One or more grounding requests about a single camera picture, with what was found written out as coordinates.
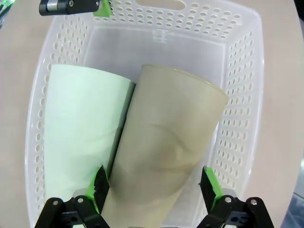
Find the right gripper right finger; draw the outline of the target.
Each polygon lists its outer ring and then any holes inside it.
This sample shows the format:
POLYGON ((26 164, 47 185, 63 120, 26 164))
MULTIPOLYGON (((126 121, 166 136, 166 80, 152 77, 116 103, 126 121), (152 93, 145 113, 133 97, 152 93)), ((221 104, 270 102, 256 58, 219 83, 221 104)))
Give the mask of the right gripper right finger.
POLYGON ((202 169, 200 189, 207 215, 199 223, 200 228, 272 228, 273 222, 263 200, 251 197, 241 201, 238 197, 225 195, 213 169, 202 169))

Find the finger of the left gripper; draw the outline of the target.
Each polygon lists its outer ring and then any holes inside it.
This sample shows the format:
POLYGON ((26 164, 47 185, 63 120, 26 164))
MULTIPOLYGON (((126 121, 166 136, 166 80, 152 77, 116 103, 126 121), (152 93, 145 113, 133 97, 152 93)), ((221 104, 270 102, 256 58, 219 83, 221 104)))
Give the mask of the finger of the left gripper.
POLYGON ((109 17, 112 12, 108 0, 41 0, 39 13, 41 16, 93 13, 97 17, 109 17))

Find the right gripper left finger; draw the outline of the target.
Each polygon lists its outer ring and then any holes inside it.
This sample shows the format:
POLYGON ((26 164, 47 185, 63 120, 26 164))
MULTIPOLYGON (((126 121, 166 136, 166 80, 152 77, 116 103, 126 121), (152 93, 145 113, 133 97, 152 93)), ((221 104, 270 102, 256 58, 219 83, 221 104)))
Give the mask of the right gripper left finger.
POLYGON ((35 224, 37 228, 108 228, 101 215, 109 182, 104 166, 101 166, 89 184, 86 194, 72 197, 64 202, 60 198, 49 198, 35 224))

